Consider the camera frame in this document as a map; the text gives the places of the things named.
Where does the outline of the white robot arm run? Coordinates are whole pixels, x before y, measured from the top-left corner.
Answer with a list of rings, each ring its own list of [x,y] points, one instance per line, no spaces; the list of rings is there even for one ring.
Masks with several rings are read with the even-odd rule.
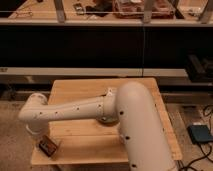
[[[157,106],[148,88],[127,82],[103,96],[49,105],[41,93],[27,99],[18,118],[35,137],[51,121],[116,117],[131,171],[178,171]]]

